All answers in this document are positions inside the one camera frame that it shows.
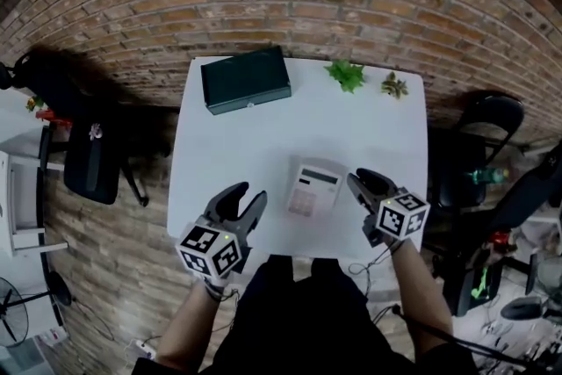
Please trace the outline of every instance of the black office chair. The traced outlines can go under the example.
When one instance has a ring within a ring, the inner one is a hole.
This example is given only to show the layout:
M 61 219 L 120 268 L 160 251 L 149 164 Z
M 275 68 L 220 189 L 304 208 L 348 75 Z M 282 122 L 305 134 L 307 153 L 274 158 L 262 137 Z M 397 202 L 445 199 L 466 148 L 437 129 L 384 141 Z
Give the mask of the black office chair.
M 451 130 L 431 130 L 429 155 L 432 173 L 432 203 L 440 209 L 455 212 L 459 208 L 481 205 L 486 198 L 486 185 L 475 184 L 467 173 L 484 169 L 508 143 L 522 124 L 524 110 L 516 98 L 496 91 L 472 94 L 458 123 Z M 470 124 L 485 123 L 506 132 L 500 143 L 483 136 L 462 133 Z M 486 148 L 492 154 L 486 156 Z
M 169 146 L 143 128 L 141 119 L 130 112 L 131 107 L 83 94 L 70 81 L 67 70 L 72 69 L 63 56 L 39 50 L 22 56 L 13 69 L 0 65 L 0 89 L 28 88 L 58 117 L 73 122 L 68 142 L 51 142 L 52 132 L 43 134 L 42 169 L 47 167 L 50 153 L 66 151 L 65 185 L 85 198 L 107 205 L 115 202 L 122 170 L 134 196 L 146 206 L 148 198 L 141 196 L 128 158 L 138 153 L 139 146 L 146 154 L 160 149 L 165 155 Z M 134 144 L 138 135 L 133 136 L 133 130 L 145 135 Z
M 504 266 L 512 267 L 528 276 L 526 292 L 533 289 L 537 271 L 537 257 L 530 263 L 503 258 L 487 268 L 488 295 L 475 299 L 472 289 L 482 279 L 483 269 L 466 269 L 475 251 L 495 232 L 508 232 L 529 218 L 548 198 L 562 187 L 562 142 L 551 150 L 543 161 L 523 175 L 506 196 L 492 210 L 463 214 L 452 226 L 450 248 L 436 272 L 445 281 L 443 296 L 453 314 L 461 316 L 478 305 L 494 298 L 500 285 Z

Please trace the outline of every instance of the electric fan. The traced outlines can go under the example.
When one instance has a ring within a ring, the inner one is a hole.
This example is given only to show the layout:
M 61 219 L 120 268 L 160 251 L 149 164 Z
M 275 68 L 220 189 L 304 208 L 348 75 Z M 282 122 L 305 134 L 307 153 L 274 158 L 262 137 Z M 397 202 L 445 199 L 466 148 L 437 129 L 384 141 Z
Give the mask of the electric fan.
M 48 291 L 22 299 L 18 290 L 0 278 L 0 346 L 14 347 L 21 344 L 29 331 L 29 320 L 25 303 L 53 295 L 59 303 L 70 306 L 72 296 L 62 277 L 56 272 L 47 275 Z

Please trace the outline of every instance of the floor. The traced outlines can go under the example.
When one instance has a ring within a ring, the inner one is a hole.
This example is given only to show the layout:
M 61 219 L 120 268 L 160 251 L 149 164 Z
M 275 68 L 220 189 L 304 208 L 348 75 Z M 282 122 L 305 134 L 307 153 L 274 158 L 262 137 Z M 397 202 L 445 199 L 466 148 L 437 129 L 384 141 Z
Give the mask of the floor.
M 171 115 L 164 127 L 170 142 L 176 123 L 177 117 Z M 136 359 L 131 341 L 161 335 L 189 292 L 192 278 L 166 232 L 170 165 L 171 157 L 138 161 L 135 173 L 150 197 L 147 208 L 138 206 L 123 179 L 117 202 L 103 206 L 76 196 L 60 175 L 49 173 L 47 241 L 69 244 L 68 251 L 49 256 L 50 264 L 80 302 L 62 309 L 70 339 L 55 349 L 45 348 L 57 375 L 130 373 Z M 305 258 L 295 261 L 295 278 L 304 278 L 309 266 Z M 236 287 L 243 292 L 242 285 Z M 368 305 L 373 317 L 388 304 L 383 300 L 394 297 L 392 292 L 378 294 L 370 296 Z M 212 362 L 234 310 L 234 298 L 221 304 L 214 324 L 218 331 L 213 333 L 204 365 Z M 397 351 L 413 355 L 401 320 L 388 314 L 379 326 Z M 157 338 L 150 343 L 156 346 Z

